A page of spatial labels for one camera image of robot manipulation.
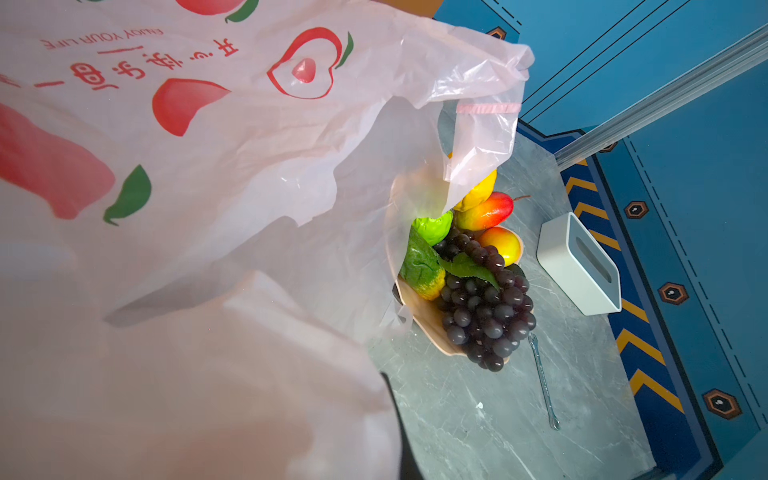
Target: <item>silver wrench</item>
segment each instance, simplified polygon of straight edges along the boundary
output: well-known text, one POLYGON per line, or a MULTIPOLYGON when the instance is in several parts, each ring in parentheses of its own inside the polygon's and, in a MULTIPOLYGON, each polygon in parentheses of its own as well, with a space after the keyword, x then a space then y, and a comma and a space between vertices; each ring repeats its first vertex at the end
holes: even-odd
POLYGON ((560 420, 558 420, 558 417, 554 416, 552 399, 549 398, 549 389, 547 388, 547 379, 544 377, 544 367, 541 366, 541 356, 538 354, 538 339, 534 333, 531 333, 528 336, 528 341, 531 344, 531 350, 533 350, 533 358, 536 360, 538 381, 541 382, 541 392, 544 394, 544 403, 547 406, 547 414, 549 414, 549 426, 554 430, 559 430, 560 420))

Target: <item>yellow arrow stripe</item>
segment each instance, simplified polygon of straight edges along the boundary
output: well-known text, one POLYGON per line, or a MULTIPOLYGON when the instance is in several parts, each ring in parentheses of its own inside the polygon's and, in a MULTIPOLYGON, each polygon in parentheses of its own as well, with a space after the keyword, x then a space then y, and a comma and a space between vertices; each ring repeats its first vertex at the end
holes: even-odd
POLYGON ((582 213, 587 212, 588 214, 593 214, 596 217, 604 218, 605 220, 608 220, 608 214, 605 213, 605 210, 597 207, 592 207, 591 205, 583 204, 582 202, 579 202, 576 208, 574 209, 574 214, 576 214, 576 217, 580 217, 582 213))
POLYGON ((627 310, 629 313, 643 320, 644 322, 650 323, 648 321, 648 315, 645 314, 645 310, 641 309, 639 306, 634 305, 633 303, 629 303, 624 299, 621 299, 621 308, 623 308, 624 310, 627 310))
POLYGON ((586 188, 587 190, 592 190, 593 192, 598 191, 598 186, 594 183, 587 182, 586 180, 582 180, 581 178, 576 177, 571 177, 568 179, 568 183, 565 184, 565 193, 569 194, 571 190, 573 190, 573 187, 586 188))
POLYGON ((619 243, 616 240, 610 237, 606 237, 602 233, 598 233, 594 230, 589 230, 589 233, 591 233, 594 239, 597 240, 598 242, 604 245, 608 245, 610 248, 615 248, 616 250, 621 251, 621 247, 619 247, 619 243))
POLYGON ((659 382, 649 377, 648 374, 642 370, 638 370, 632 375, 632 378, 629 381, 629 386, 632 388, 632 395, 637 395, 637 392, 643 385, 656 392, 662 399, 667 400, 670 405, 680 410, 681 413, 685 413, 683 412, 683 404, 680 403, 680 399, 661 386, 659 382))
POLYGON ((638 349, 643 350, 649 356, 652 356, 661 365, 666 365, 666 363, 664 363, 664 356, 661 355, 661 352, 651 346, 650 343, 626 329, 621 330, 619 336, 616 337, 616 345, 619 347, 619 353, 623 352, 630 343, 638 349))

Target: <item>plastic bag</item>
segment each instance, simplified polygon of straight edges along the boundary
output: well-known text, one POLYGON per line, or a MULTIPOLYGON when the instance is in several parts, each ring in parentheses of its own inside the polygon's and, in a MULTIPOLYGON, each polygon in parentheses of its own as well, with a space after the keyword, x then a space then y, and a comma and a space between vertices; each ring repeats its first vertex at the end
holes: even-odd
POLYGON ((3 477, 253 476, 303 439, 253 458, 392 478, 391 402, 343 336, 409 326, 408 226, 508 158, 528 48, 375 2, 0 12, 3 477))

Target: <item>gray marble surface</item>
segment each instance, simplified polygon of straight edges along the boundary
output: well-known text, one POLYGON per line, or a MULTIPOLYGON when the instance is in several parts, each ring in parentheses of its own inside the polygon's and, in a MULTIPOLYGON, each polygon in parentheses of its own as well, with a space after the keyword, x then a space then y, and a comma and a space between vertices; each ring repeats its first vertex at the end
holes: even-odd
POLYGON ((522 135, 496 190, 520 200, 504 226, 525 244, 541 361, 561 423, 550 429, 528 342, 498 373, 444 356, 414 324, 369 346, 389 375, 427 480, 625 480, 654 467, 607 317, 583 316, 536 261, 541 224, 571 208, 554 157, 522 135))

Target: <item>grape leaf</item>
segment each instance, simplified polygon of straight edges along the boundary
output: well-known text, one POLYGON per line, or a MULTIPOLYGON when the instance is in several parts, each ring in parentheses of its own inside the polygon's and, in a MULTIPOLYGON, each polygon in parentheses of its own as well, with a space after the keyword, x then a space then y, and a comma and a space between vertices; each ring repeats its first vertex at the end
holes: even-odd
POLYGON ((453 257, 452 262, 443 260, 441 258, 440 264, 446 272, 452 275, 461 277, 476 276, 479 279, 490 282, 490 284, 496 287, 497 290, 501 290, 501 288, 498 286, 498 283, 496 283, 496 279, 493 276, 493 273, 491 273, 491 271, 484 266, 479 266, 473 259, 469 258, 469 255, 464 252, 461 252, 459 255, 453 257))

